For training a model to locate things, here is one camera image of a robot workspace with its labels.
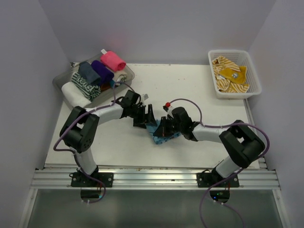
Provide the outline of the yellow striped towel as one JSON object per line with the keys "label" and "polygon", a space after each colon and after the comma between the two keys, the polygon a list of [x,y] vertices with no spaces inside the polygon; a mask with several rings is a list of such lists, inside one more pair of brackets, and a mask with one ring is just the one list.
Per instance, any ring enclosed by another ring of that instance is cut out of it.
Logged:
{"label": "yellow striped towel", "polygon": [[223,93],[246,93],[247,67],[239,66],[224,56],[212,60],[217,89]]}

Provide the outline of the white plastic basket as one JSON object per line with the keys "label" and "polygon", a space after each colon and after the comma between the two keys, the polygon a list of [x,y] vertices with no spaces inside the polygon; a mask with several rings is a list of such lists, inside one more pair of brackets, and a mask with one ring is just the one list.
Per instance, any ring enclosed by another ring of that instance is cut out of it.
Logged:
{"label": "white plastic basket", "polygon": [[[214,75],[213,67],[212,67],[212,60],[219,56],[224,56],[239,66],[247,67],[246,84],[250,84],[250,87],[246,93],[223,93],[217,89],[215,75]],[[216,96],[218,99],[246,99],[251,96],[261,94],[262,88],[261,88],[256,70],[252,63],[250,55],[246,51],[220,50],[220,49],[211,50],[208,52],[208,57],[209,57],[209,63],[210,63],[210,68],[211,68],[211,73],[212,73],[213,84],[214,84]]]}

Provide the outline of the orange rolled towel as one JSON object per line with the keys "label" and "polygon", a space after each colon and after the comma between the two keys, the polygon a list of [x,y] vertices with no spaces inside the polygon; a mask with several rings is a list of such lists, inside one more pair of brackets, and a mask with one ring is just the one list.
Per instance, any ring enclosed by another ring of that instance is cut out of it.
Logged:
{"label": "orange rolled towel", "polygon": [[100,90],[101,90],[101,92],[106,91],[106,90],[108,90],[108,89],[110,89],[110,88],[111,88],[111,85],[110,85],[109,82],[100,85]]}

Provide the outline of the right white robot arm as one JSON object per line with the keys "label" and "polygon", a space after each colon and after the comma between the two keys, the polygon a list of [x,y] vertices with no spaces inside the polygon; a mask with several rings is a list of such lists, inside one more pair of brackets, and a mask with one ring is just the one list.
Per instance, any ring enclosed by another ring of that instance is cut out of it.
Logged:
{"label": "right white robot arm", "polygon": [[263,141],[243,121],[236,120],[226,128],[207,127],[193,121],[183,107],[174,108],[162,117],[153,135],[171,137],[175,133],[181,133],[190,141],[215,142],[224,146],[227,158],[202,177],[219,187],[228,182],[230,175],[247,168],[265,149]]}

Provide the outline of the light blue towel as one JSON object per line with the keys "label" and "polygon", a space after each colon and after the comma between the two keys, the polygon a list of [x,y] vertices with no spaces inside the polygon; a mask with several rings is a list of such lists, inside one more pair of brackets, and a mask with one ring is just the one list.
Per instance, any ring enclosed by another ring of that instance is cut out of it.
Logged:
{"label": "light blue towel", "polygon": [[165,137],[154,137],[153,133],[156,130],[157,126],[150,126],[150,125],[145,124],[148,133],[150,134],[150,136],[152,137],[152,139],[156,145],[163,144],[171,139],[181,136],[181,133],[178,132],[174,128],[172,118],[170,118],[170,117],[169,118],[166,117],[166,118],[167,118],[167,123],[166,123],[166,136]]}

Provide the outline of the beige teal rolled towel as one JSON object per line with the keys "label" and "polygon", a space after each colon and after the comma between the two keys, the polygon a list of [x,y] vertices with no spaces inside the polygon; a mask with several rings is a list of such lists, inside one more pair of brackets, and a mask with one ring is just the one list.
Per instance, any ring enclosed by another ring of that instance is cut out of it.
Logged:
{"label": "beige teal rolled towel", "polygon": [[133,79],[132,74],[127,73],[125,70],[114,72],[114,77],[110,81],[110,87],[115,88],[123,83],[131,81]]}

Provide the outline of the grey rolled towel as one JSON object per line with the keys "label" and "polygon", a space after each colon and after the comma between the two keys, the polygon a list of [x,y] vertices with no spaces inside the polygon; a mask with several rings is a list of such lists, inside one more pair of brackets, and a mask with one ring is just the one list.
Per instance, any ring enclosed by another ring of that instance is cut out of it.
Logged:
{"label": "grey rolled towel", "polygon": [[88,62],[81,62],[79,64],[78,72],[81,77],[92,86],[97,86],[101,81],[100,76],[93,70]]}

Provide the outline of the white rolled towel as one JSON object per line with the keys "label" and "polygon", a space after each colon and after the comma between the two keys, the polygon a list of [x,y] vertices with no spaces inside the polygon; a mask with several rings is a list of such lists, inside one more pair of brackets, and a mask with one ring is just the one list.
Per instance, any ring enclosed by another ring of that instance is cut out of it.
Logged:
{"label": "white rolled towel", "polygon": [[85,107],[91,104],[73,82],[67,82],[61,87],[62,93],[66,100],[73,106]]}

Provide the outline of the aluminium mounting rail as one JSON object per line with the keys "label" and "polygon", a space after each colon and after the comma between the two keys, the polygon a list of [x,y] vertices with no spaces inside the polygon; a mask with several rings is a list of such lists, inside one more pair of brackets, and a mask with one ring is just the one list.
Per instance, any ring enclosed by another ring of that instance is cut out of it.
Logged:
{"label": "aluminium mounting rail", "polygon": [[[75,166],[47,166],[34,172],[33,189],[70,189],[71,173]],[[134,168],[100,167],[100,172],[114,175],[113,190],[195,190],[197,177],[202,169],[188,168]],[[278,190],[279,180],[275,171],[266,169],[244,170],[238,174],[239,190]]]}

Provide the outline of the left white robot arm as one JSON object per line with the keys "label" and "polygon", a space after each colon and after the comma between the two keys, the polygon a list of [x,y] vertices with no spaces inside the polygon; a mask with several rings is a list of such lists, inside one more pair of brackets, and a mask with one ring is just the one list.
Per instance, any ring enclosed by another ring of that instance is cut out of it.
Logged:
{"label": "left white robot arm", "polygon": [[133,119],[134,127],[146,128],[148,124],[157,126],[152,105],[144,105],[138,93],[128,90],[125,96],[114,99],[109,105],[91,109],[74,107],[61,129],[59,139],[53,149],[61,152],[62,149],[57,146],[63,141],[68,147],[67,150],[72,152],[77,164],[77,171],[83,174],[82,181],[92,187],[99,180],[98,166],[91,152],[96,130],[101,124],[126,117]]}

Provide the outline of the green patterned rolled towel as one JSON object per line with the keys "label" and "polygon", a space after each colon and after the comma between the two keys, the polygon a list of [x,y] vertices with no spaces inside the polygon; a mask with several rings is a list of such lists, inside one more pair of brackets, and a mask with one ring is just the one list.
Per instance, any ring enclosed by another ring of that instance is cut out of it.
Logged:
{"label": "green patterned rolled towel", "polygon": [[71,82],[80,90],[80,92],[89,101],[93,101],[101,94],[100,87],[97,85],[90,85],[87,81],[81,77],[78,72],[75,72],[71,77]]}

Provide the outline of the purple rolled towel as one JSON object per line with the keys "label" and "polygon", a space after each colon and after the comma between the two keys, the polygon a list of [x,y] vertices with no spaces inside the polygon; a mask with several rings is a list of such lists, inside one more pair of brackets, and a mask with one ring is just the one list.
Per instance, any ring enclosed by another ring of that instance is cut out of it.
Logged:
{"label": "purple rolled towel", "polygon": [[113,77],[114,73],[110,71],[104,64],[102,64],[100,61],[94,60],[91,63],[92,69],[100,76],[101,83],[107,83],[110,82]]}

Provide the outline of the pink towel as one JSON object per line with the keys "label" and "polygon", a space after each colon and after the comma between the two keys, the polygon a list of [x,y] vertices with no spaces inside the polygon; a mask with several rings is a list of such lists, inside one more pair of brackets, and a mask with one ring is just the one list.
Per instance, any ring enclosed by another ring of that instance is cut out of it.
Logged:
{"label": "pink towel", "polygon": [[121,59],[115,52],[102,49],[101,53],[102,55],[100,57],[100,61],[112,71],[121,71],[126,67],[126,62]]}

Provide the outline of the grey plastic bin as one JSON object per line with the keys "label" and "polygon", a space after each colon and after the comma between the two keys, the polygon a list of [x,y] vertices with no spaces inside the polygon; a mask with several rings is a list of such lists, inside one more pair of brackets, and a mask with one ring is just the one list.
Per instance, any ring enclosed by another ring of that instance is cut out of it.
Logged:
{"label": "grey plastic bin", "polygon": [[132,83],[135,74],[128,66],[115,72],[100,61],[100,56],[72,63],[70,70],[53,79],[54,87],[69,108],[97,106],[109,99],[113,91],[118,93]]}

